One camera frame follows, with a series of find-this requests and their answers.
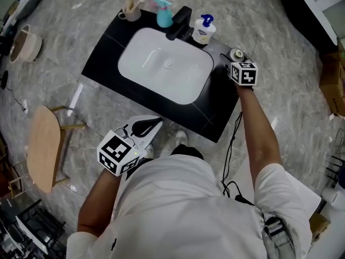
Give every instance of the cup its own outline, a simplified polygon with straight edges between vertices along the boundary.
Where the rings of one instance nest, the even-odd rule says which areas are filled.
[[[126,9],[122,9],[121,12],[119,12],[118,17],[121,20],[127,20],[130,22],[137,21],[141,17],[141,11],[139,7],[135,7],[132,11],[126,11]]]

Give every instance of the black faucet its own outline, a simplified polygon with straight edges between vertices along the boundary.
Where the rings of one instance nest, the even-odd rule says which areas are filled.
[[[174,40],[176,37],[185,36],[190,30],[189,22],[191,15],[192,9],[187,6],[183,6],[178,13],[173,16],[172,21],[174,23],[165,35],[167,39]]]

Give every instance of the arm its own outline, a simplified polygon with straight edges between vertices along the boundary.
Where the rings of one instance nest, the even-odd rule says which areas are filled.
[[[104,169],[82,205],[77,231],[99,237],[111,221],[121,177]]]
[[[253,185],[260,171],[271,163],[281,164],[277,137],[250,88],[237,85]]]

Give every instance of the white shoe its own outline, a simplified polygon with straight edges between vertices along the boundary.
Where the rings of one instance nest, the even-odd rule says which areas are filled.
[[[153,159],[153,146],[150,144],[147,146],[145,150],[147,154],[144,156],[144,158]]]
[[[176,133],[175,145],[176,147],[178,147],[181,144],[187,146],[187,135],[184,131],[178,131]]]

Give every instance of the label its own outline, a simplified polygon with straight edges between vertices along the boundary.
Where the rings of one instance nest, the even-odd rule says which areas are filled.
[[[202,31],[202,30],[198,30],[198,32],[200,33],[200,35],[202,35],[202,36],[206,36],[207,35],[207,33],[205,33],[204,31]]]
[[[208,36],[207,33],[203,30],[196,30],[194,35],[194,40],[199,42],[200,44],[207,44],[208,43]]]

